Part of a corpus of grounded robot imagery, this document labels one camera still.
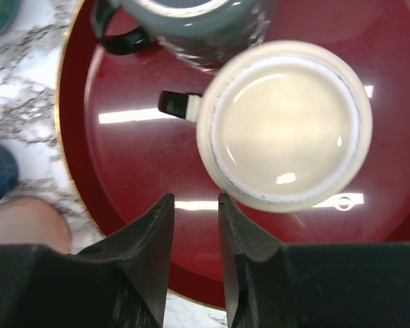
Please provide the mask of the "beige mug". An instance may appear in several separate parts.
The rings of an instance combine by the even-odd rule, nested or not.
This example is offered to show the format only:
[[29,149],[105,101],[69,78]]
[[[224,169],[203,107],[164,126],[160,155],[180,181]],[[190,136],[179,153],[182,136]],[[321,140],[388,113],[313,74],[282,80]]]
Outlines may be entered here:
[[339,193],[372,140],[372,109],[356,72],[308,42],[244,51],[202,95],[164,91],[158,108],[194,123],[201,161],[220,189],[270,213],[303,210]]

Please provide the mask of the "pink mug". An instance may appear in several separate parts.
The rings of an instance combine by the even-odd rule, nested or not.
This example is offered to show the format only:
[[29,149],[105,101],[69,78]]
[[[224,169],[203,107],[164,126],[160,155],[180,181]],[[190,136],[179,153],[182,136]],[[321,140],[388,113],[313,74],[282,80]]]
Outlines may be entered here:
[[0,245],[45,244],[63,254],[72,248],[67,221],[49,203],[19,197],[0,203]]

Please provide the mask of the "dark grey mug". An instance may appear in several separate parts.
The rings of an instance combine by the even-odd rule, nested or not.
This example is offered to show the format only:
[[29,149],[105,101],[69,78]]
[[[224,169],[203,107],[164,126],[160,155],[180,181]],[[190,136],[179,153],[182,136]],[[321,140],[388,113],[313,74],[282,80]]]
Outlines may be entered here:
[[[270,20],[268,1],[95,1],[91,25],[99,43],[115,55],[158,43],[192,66],[210,70],[262,42]],[[139,26],[107,35],[123,9]]]

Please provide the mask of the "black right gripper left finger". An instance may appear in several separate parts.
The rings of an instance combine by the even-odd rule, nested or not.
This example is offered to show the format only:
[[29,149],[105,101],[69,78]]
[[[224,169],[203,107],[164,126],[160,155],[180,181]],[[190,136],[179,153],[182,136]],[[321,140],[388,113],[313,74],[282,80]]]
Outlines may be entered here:
[[174,196],[79,253],[0,245],[0,327],[162,327]]

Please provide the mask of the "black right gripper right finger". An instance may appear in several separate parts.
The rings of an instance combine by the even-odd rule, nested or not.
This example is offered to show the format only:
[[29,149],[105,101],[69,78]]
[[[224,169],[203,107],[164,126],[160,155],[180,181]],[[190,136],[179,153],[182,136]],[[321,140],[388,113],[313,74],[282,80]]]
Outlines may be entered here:
[[288,244],[218,202],[229,327],[410,327],[410,243]]

